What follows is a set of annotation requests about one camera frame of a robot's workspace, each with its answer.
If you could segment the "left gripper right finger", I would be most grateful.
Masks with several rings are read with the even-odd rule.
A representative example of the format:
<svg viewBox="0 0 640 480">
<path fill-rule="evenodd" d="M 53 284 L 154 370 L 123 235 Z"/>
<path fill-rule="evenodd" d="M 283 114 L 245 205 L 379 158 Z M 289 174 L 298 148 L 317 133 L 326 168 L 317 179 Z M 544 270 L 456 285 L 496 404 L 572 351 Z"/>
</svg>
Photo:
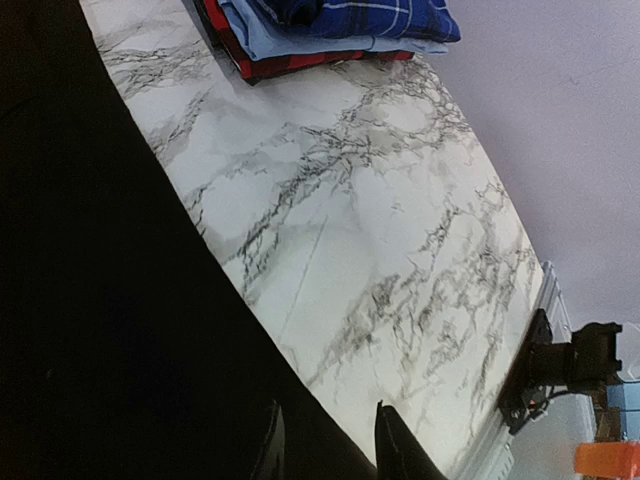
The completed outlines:
<svg viewBox="0 0 640 480">
<path fill-rule="evenodd" d="M 374 425 L 377 478 L 446 480 L 397 410 L 379 401 Z"/>
</svg>

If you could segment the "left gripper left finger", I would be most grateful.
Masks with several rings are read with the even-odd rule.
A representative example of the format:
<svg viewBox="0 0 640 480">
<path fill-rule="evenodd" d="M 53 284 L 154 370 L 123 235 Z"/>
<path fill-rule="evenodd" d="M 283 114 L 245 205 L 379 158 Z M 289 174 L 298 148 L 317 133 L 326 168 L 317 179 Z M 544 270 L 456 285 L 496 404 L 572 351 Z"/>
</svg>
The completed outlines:
<svg viewBox="0 0 640 480">
<path fill-rule="evenodd" d="M 250 417 L 247 427 L 246 479 L 285 477 L 286 428 L 281 405 L 272 400 Z"/>
</svg>

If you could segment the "black long sleeve shirt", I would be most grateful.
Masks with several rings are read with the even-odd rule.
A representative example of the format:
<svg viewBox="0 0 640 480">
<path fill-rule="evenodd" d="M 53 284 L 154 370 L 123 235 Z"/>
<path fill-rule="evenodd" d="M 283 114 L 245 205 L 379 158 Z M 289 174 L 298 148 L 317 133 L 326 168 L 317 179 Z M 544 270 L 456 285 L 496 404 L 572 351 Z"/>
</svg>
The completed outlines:
<svg viewBox="0 0 640 480">
<path fill-rule="evenodd" d="M 375 467 L 195 229 L 75 1 L 1 5 L 1 475 L 246 479 L 272 400 L 283 479 Z"/>
</svg>

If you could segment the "orange object beyond table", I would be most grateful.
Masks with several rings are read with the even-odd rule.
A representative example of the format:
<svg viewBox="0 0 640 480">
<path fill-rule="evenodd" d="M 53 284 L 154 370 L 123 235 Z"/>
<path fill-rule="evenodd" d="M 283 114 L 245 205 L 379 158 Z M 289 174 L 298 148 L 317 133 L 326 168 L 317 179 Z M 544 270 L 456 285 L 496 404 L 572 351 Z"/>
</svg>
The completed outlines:
<svg viewBox="0 0 640 480">
<path fill-rule="evenodd" d="M 639 477 L 639 443 L 582 443 L 575 452 L 577 474 L 610 479 Z"/>
</svg>

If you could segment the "blue box beyond table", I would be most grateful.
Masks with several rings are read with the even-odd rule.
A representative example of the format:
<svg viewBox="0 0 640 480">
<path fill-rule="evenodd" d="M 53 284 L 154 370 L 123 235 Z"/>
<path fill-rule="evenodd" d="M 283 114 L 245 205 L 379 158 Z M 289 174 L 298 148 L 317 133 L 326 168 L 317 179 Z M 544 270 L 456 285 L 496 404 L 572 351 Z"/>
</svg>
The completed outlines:
<svg viewBox="0 0 640 480">
<path fill-rule="evenodd" d="M 607 406 L 621 412 L 638 413 L 640 409 L 640 383 L 626 382 L 607 387 Z"/>
</svg>

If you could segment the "light blue folded shirt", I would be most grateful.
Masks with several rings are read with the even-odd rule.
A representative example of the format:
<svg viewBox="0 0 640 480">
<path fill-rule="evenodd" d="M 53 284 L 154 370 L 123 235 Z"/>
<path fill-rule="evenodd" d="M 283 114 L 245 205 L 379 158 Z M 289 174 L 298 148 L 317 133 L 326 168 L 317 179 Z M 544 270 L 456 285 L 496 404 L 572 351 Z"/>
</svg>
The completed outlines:
<svg viewBox="0 0 640 480">
<path fill-rule="evenodd" d="M 409 38 L 375 38 L 355 36 L 325 39 L 285 31 L 255 1 L 214 1 L 251 60 L 263 60 L 285 55 L 311 55 L 327 52 L 365 51 L 385 53 L 405 51 L 423 55 L 441 55 L 448 48 L 431 40 Z"/>
</svg>

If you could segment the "blue plaid folded shirt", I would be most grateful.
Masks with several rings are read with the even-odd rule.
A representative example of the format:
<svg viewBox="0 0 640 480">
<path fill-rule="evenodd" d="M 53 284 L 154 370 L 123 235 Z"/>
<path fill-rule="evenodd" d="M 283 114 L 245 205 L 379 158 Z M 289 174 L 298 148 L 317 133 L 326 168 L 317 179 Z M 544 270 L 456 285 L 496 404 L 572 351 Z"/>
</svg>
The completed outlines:
<svg viewBox="0 0 640 480">
<path fill-rule="evenodd" d="M 461 40 L 459 26 L 444 1 L 289 0 L 261 1 L 259 5 L 285 29 L 313 37 Z"/>
</svg>

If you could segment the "red plaid folded shirt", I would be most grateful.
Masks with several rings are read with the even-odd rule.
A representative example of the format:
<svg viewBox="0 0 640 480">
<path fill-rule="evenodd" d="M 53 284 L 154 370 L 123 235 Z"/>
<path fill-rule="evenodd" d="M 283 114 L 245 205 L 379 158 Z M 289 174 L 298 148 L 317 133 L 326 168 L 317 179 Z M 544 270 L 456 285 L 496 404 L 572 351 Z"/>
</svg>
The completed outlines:
<svg viewBox="0 0 640 480">
<path fill-rule="evenodd" d="M 251 86 L 261 80 L 275 78 L 323 64 L 350 60 L 406 61 L 414 57 L 404 51 L 365 52 L 345 51 L 305 55 L 285 55 L 263 60 L 251 60 L 231 30 L 229 21 L 214 1 L 194 1 L 194 5 L 211 45 L 220 45 L 228 54 L 241 78 Z"/>
</svg>

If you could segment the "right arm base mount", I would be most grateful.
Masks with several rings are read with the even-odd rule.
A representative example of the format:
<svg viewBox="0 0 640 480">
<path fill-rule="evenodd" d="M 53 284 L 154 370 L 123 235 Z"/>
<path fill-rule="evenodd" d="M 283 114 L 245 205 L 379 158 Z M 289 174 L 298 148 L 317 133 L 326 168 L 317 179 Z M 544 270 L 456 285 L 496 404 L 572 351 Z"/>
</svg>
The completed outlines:
<svg viewBox="0 0 640 480">
<path fill-rule="evenodd" d="M 548 344 L 552 339 L 546 311 L 538 308 L 498 396 L 498 409 L 511 436 L 515 436 L 528 422 L 531 409 L 546 398 L 546 388 L 538 387 L 531 379 L 530 360 L 535 345 Z"/>
</svg>

